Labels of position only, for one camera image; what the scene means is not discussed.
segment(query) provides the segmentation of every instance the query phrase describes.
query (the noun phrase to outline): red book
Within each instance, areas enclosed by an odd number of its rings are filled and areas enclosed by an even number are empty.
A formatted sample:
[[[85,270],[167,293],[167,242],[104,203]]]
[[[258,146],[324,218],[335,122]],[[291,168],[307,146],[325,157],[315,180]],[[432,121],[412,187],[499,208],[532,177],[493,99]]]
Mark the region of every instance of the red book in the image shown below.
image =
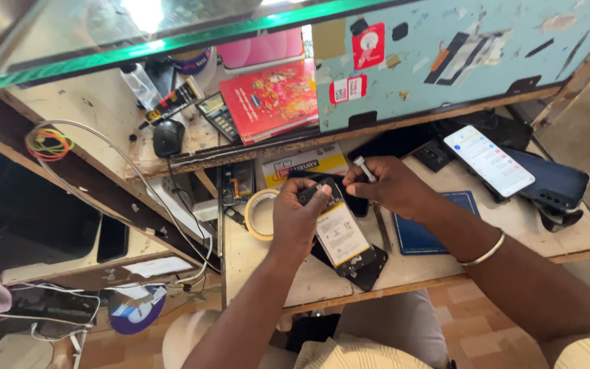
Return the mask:
[[[245,145],[318,119],[312,58],[221,81],[220,92]]]

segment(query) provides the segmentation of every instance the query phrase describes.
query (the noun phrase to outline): man's right hand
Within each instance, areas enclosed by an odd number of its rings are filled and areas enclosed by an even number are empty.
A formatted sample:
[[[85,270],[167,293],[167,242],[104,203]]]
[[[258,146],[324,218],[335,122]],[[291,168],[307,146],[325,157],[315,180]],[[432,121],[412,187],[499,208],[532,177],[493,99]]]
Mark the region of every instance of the man's right hand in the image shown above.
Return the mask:
[[[406,219],[420,219],[435,208],[441,196],[395,156],[366,158],[368,169],[377,183],[363,182],[365,174],[354,165],[345,174],[343,185],[348,194],[373,200]]]

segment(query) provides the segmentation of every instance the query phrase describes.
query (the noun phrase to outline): green glass edge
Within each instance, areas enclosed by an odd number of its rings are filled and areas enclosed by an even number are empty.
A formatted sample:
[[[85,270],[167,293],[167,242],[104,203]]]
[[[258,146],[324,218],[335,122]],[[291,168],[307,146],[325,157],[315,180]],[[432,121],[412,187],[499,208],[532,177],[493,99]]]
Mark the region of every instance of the green glass edge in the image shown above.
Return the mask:
[[[331,3],[311,5],[284,13],[272,14],[259,19],[252,19],[240,23],[188,33],[173,38],[150,41],[140,45],[112,50],[103,54],[82,56],[80,58],[47,64],[45,66],[39,66],[28,70],[17,71],[6,76],[0,76],[0,88],[104,64],[118,63],[129,58],[137,58],[161,53],[163,51],[175,50],[180,47],[197,43],[212,42],[216,39],[236,36],[250,31],[259,31],[260,29],[285,26],[287,24],[302,22],[312,18],[343,13],[346,11],[354,11],[366,6],[387,3],[390,1],[392,0],[338,0]]]

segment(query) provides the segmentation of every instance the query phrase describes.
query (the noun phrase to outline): knee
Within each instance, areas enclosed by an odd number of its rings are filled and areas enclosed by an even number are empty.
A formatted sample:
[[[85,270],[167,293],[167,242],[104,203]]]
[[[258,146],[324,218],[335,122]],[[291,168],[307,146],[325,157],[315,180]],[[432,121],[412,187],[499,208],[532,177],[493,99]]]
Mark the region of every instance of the knee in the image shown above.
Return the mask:
[[[221,311],[203,310],[178,317],[163,338],[163,365],[165,369],[181,369],[185,359],[199,340],[217,321]]]

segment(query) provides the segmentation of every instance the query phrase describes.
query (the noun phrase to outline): blue sticker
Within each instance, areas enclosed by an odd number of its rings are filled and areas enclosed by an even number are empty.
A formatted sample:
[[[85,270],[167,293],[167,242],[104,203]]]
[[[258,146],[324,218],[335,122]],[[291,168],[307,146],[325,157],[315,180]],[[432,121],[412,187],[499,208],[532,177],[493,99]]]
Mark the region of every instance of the blue sticker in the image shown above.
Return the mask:
[[[252,101],[252,105],[256,106],[257,108],[261,107],[261,100],[259,100],[258,97],[252,95],[250,96],[250,101]]]

